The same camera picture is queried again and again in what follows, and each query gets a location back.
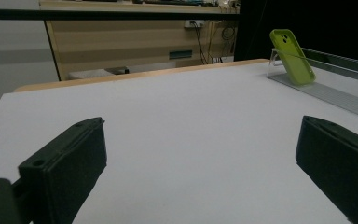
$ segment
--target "acrylic tray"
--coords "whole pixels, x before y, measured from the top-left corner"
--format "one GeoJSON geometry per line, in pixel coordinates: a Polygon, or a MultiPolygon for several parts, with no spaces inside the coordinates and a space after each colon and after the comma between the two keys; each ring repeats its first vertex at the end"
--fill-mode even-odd
{"type": "Polygon", "coordinates": [[[302,50],[305,57],[272,49],[267,77],[358,115],[358,61],[312,49],[302,50]],[[315,80],[303,86],[294,85],[279,54],[289,60],[295,57],[307,62],[315,80]]]}

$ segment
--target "white tabletop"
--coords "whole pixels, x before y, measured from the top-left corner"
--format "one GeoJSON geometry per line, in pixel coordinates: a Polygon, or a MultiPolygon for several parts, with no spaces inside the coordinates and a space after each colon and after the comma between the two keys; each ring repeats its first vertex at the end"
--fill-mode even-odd
{"type": "Polygon", "coordinates": [[[74,223],[349,223],[296,165],[304,115],[358,116],[266,78],[267,63],[5,94],[0,177],[83,119],[107,167],[74,223]]]}

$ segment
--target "green phone case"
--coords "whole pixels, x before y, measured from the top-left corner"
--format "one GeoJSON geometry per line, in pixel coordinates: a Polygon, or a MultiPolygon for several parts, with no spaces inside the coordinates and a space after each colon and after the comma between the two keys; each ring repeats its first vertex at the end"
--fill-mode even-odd
{"type": "Polygon", "coordinates": [[[315,80],[315,74],[305,59],[292,31],[274,29],[269,33],[269,37],[293,84],[297,86],[306,85],[315,80]]]}

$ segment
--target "electrical socket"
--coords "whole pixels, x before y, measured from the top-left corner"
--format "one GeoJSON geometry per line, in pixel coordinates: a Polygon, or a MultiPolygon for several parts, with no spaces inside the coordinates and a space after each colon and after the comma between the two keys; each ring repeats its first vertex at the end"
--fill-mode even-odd
{"type": "Polygon", "coordinates": [[[202,28],[205,24],[205,21],[185,21],[185,28],[195,28],[196,24],[192,22],[195,22],[199,28],[202,28]]]}

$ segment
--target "white wall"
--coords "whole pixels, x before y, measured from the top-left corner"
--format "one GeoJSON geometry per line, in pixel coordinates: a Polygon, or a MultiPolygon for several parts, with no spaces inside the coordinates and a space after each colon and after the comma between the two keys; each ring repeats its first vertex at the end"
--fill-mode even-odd
{"type": "MultiPolygon", "coordinates": [[[[0,0],[0,8],[39,9],[38,0],[0,0]]],[[[0,98],[19,86],[58,81],[42,21],[0,21],[0,98]]]]}

